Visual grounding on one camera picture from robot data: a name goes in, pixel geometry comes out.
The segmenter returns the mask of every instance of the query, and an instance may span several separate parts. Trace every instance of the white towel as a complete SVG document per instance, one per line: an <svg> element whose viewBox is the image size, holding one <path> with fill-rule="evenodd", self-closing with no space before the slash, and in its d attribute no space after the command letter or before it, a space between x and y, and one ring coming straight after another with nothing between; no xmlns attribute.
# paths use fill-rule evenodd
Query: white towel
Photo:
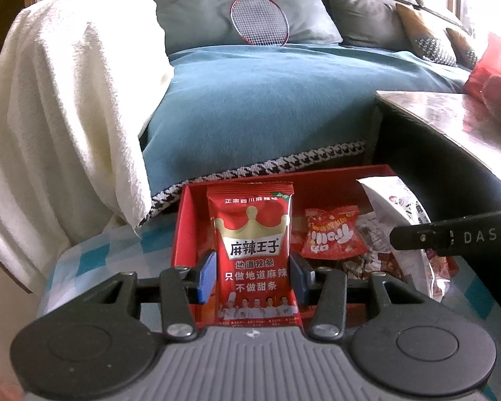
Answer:
<svg viewBox="0 0 501 401"><path fill-rule="evenodd" d="M151 208L139 136L174 74L153 0L44 0L0 55L0 262L42 293L65 250Z"/></svg>

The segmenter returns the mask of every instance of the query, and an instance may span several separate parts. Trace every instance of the checkered tablecloth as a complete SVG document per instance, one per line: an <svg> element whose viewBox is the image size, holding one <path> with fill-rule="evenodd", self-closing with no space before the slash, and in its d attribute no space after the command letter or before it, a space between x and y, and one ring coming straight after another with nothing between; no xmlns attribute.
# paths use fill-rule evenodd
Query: checkered tablecloth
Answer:
<svg viewBox="0 0 501 401"><path fill-rule="evenodd" d="M148 222L137 236L129 226L113 229L66 251L55 265L39 315L50 312L119 272L135 271L141 278L157 277L171 263L176 215L161 215ZM459 273L453 278L443 303L482 325L497 345L497 363L485 388L490 400L501 401L501 308L469 265L457 258ZM156 304L142 307L141 320L160 331Z"/></svg>

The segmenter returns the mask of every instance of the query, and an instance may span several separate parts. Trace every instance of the brown round object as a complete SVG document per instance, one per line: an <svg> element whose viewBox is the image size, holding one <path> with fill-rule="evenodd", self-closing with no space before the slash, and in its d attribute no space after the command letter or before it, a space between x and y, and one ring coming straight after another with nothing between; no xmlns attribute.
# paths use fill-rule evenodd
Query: brown round object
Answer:
<svg viewBox="0 0 501 401"><path fill-rule="evenodd" d="M482 99L490 112L501 110L501 75L492 75L482 86Z"/></svg>

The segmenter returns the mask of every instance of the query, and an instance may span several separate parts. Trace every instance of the floor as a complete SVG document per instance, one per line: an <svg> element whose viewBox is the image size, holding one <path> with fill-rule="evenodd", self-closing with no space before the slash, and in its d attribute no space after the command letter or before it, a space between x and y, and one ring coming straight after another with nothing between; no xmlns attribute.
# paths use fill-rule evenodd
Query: floor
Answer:
<svg viewBox="0 0 501 401"><path fill-rule="evenodd" d="M9 363L9 345L16 333L33 320L39 300L26 294L0 268L0 378L18 384Z"/></svg>

